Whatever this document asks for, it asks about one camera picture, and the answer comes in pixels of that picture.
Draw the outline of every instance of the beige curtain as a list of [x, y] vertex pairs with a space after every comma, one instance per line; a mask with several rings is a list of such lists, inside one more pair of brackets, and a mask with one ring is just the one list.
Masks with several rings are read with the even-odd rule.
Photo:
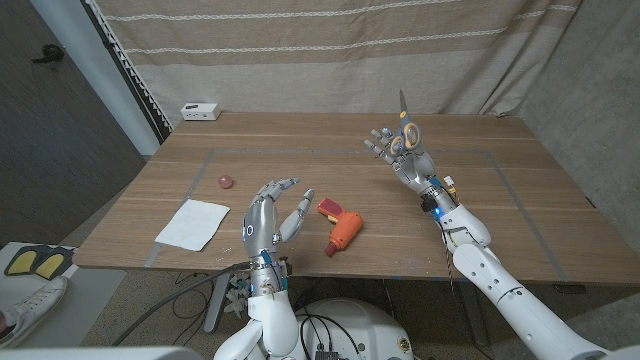
[[223, 111], [502, 115], [580, 0], [97, 0], [176, 124]]

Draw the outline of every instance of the small white box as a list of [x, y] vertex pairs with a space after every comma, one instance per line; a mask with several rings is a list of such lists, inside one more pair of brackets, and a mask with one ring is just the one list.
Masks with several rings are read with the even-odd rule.
[[218, 104], [187, 103], [180, 110], [185, 120], [215, 120], [220, 115]]

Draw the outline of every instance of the red ball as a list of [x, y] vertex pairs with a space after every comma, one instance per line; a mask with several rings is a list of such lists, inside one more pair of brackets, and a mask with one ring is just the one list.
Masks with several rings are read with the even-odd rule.
[[229, 175], [222, 175], [220, 179], [218, 179], [218, 184], [223, 189], [228, 189], [233, 185], [233, 179]]

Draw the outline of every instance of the toy drill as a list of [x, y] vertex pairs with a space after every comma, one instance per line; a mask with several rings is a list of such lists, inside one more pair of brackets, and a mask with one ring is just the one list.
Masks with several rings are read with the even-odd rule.
[[340, 249], [344, 249], [349, 241], [362, 227], [362, 216], [355, 212], [348, 212], [329, 198], [324, 198], [318, 204], [318, 211], [327, 215], [329, 221], [336, 226], [329, 233], [329, 246], [324, 249], [327, 256]]

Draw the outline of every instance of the white paper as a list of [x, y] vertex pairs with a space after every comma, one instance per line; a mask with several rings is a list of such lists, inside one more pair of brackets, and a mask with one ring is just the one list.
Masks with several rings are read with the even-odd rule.
[[227, 212], [226, 206], [189, 199], [162, 229], [156, 242], [200, 251], [216, 233]]

